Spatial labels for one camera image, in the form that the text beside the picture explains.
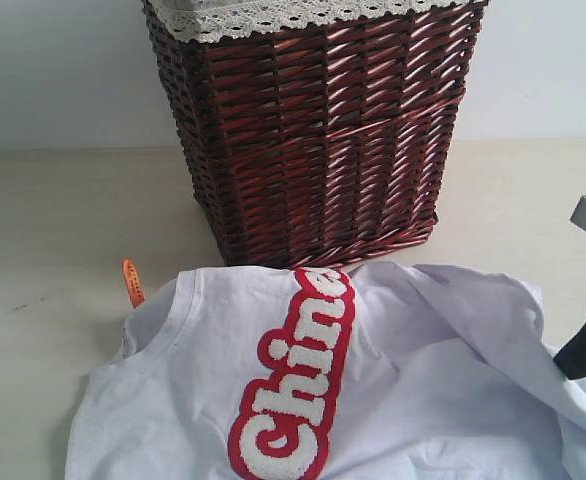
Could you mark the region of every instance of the wicker basket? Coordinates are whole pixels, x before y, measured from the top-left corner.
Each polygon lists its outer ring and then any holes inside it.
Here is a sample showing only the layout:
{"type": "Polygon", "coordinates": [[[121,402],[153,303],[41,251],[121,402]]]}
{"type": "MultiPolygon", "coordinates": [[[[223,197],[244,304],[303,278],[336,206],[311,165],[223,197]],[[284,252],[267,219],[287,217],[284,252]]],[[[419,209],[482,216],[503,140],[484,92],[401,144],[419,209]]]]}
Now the wicker basket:
{"type": "Polygon", "coordinates": [[[425,242],[486,4],[206,44],[144,0],[225,262],[337,266],[425,242]]]}

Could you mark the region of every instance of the lace trim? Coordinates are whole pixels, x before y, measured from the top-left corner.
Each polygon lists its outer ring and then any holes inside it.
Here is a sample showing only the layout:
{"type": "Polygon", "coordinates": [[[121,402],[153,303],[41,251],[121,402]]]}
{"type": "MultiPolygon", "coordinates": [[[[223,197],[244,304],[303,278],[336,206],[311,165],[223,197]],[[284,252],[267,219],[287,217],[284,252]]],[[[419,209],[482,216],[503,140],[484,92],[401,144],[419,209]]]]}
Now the lace trim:
{"type": "Polygon", "coordinates": [[[326,25],[338,20],[377,18],[409,10],[425,12],[431,7],[463,5],[479,0],[149,0],[168,31],[182,42],[218,42],[222,37],[248,37],[253,32],[273,33],[282,27],[306,28],[309,23],[326,25]]]}

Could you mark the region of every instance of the fabric patch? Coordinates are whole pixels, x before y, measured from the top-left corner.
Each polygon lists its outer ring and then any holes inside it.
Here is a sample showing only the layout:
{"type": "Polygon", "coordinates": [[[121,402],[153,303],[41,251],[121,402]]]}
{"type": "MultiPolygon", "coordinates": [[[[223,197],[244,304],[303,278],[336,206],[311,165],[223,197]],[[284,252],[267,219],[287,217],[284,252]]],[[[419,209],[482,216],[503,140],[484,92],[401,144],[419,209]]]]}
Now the fabric patch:
{"type": "Polygon", "coordinates": [[[257,347],[273,372],[246,386],[229,434],[231,466],[247,480],[315,479],[329,455],[355,290],[335,270],[304,268],[295,278],[301,290],[284,327],[267,332],[257,347]]]}

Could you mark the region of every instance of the red outline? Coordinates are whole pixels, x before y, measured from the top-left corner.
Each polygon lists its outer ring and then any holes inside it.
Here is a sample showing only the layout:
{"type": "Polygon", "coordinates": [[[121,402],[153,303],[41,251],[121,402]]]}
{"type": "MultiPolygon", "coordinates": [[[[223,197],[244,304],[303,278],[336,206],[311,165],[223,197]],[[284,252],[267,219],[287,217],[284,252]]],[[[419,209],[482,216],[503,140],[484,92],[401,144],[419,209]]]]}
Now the red outline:
{"type": "MultiPolygon", "coordinates": [[[[242,455],[240,454],[240,435],[242,429],[246,425],[246,422],[257,415],[258,413],[253,412],[252,405],[255,400],[255,394],[259,388],[264,388],[271,391],[278,391],[279,384],[282,378],[290,373],[298,375],[312,376],[319,373],[311,367],[297,366],[290,368],[286,364],[286,360],[275,361],[268,354],[268,346],[272,339],[280,338],[285,340],[290,346],[303,345],[308,348],[319,349],[323,348],[324,345],[310,340],[305,339],[302,342],[297,342],[293,337],[293,332],[300,319],[300,306],[302,302],[308,298],[317,298],[327,301],[335,301],[334,297],[329,297],[319,292],[313,284],[306,278],[306,273],[316,273],[310,270],[299,269],[295,271],[295,278],[302,287],[291,300],[289,314],[286,317],[284,327],[275,329],[264,334],[258,344],[258,358],[268,368],[273,369],[270,377],[267,379],[252,380],[246,386],[244,390],[244,396],[242,403],[240,404],[240,414],[231,427],[229,433],[228,442],[228,453],[231,461],[233,470],[242,478],[246,480],[261,480],[259,477],[253,475],[246,466],[242,455]]],[[[311,480],[319,477],[322,472],[324,465],[329,455],[329,432],[333,426],[333,420],[335,418],[335,409],[337,407],[337,397],[340,393],[342,384],[342,372],[344,371],[344,362],[346,360],[346,354],[351,339],[351,331],[353,328],[353,320],[355,318],[355,290],[350,284],[348,275],[344,272],[339,272],[340,281],[346,285],[346,292],[339,297],[344,302],[345,312],[342,318],[337,321],[342,325],[340,335],[338,337],[335,348],[333,351],[333,363],[331,371],[327,374],[329,380],[329,390],[322,397],[325,401],[324,417],[319,426],[309,424],[306,419],[296,417],[293,415],[285,415],[281,413],[270,413],[276,424],[276,429],[273,432],[262,432],[258,435],[257,446],[265,454],[273,457],[286,457],[289,456],[296,448],[299,442],[297,436],[297,427],[302,423],[307,425],[313,430],[318,441],[318,455],[315,457],[313,463],[309,466],[307,471],[300,477],[300,480],[311,480]],[[268,443],[285,436],[287,438],[287,444],[282,448],[271,448],[268,443]]],[[[323,316],[321,314],[315,314],[313,318],[318,322],[334,323],[336,319],[323,316]]]]}

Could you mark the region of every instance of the white t-shirt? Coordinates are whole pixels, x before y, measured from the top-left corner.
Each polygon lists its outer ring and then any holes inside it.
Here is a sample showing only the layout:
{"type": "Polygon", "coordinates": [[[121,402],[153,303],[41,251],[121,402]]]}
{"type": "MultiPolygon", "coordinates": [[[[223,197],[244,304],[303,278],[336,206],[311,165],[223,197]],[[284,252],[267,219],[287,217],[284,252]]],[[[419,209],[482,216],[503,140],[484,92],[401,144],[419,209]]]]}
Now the white t-shirt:
{"type": "Polygon", "coordinates": [[[66,479],[586,480],[586,379],[542,327],[457,267],[184,272],[91,373],[66,479]]]}

